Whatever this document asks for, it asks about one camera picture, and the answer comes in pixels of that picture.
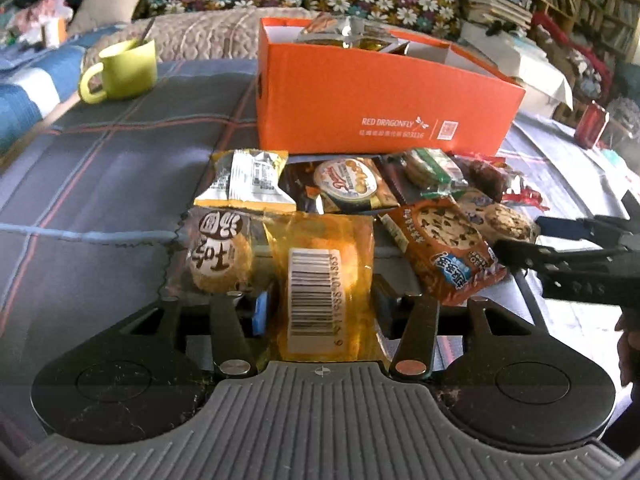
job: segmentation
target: orange box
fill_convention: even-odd
[[[415,147],[495,154],[525,91],[447,41],[410,32],[407,56],[293,43],[310,20],[263,18],[260,147],[391,153]]]

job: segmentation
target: cracker package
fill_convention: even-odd
[[[506,275],[451,197],[399,207],[380,220],[425,290],[443,304],[460,304]]]
[[[191,235],[187,266],[195,286],[203,292],[245,290],[254,261],[250,217],[233,209],[202,209],[197,232]]]
[[[373,158],[334,158],[288,164],[280,180],[298,210],[358,213],[398,207]]]
[[[456,202],[489,245],[501,239],[535,243],[540,234],[533,220],[503,204],[495,203],[477,189],[470,188],[457,194]]]
[[[399,40],[377,22],[357,16],[319,14],[299,34],[297,43],[359,48],[392,54],[406,53],[409,43]]]
[[[278,215],[264,224],[282,284],[276,336],[284,360],[375,359],[369,305],[370,216]]]
[[[424,198],[437,198],[468,187],[460,168],[436,148],[415,148],[401,155],[408,179]]]
[[[287,152],[231,150],[211,157],[212,182],[194,200],[204,207],[292,212],[296,203],[278,187]]]
[[[540,211],[548,211],[548,207],[542,204],[542,193],[521,171],[509,166],[505,158],[478,153],[451,156],[469,184],[494,202],[507,206],[533,206]]]

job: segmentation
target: beige blanket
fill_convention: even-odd
[[[156,41],[156,52],[162,61],[255,58],[260,18],[312,18],[316,14],[306,9],[278,7],[167,14],[156,17],[149,31],[149,38]],[[114,34],[100,38],[84,56],[84,66],[96,63],[98,53],[105,47],[119,41],[140,38],[148,22],[149,20],[137,20]]]

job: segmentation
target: metal screw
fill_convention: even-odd
[[[405,376],[422,375],[426,371],[427,365],[414,359],[405,359],[396,365],[396,372]]]
[[[238,377],[251,370],[251,365],[243,359],[228,359],[220,365],[220,371],[226,376]]]

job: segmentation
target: yellow mug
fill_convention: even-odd
[[[128,99],[151,90],[158,80],[156,44],[128,40],[108,46],[98,54],[100,63],[90,66],[78,84],[82,101],[96,104],[105,99]],[[91,92],[89,79],[102,72],[102,90]]]

